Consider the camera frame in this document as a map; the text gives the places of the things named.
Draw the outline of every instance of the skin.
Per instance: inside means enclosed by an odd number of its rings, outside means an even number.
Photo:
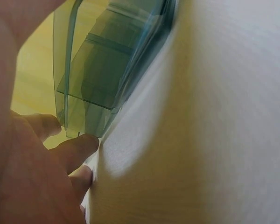
[[[99,141],[83,135],[47,150],[61,131],[52,115],[10,110],[16,58],[26,39],[63,0],[0,0],[0,224],[83,224],[80,203],[92,171],[81,167]]]

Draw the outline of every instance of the transparent plastic cover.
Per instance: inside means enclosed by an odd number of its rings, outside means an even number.
[[[163,46],[175,0],[68,0],[54,16],[58,120],[102,137]]]

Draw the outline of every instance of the yellow wall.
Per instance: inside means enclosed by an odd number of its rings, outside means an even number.
[[[18,55],[12,109],[20,114],[56,114],[53,83],[53,14],[31,35]],[[63,130],[45,142],[52,148],[66,140]]]

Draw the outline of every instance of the white fabric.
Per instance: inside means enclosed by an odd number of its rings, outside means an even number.
[[[280,0],[181,0],[100,148],[92,224],[280,223]]]

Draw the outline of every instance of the green transparent plastic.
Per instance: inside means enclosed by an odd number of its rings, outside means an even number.
[[[57,118],[102,137],[164,44],[173,0],[68,0],[54,16]]]

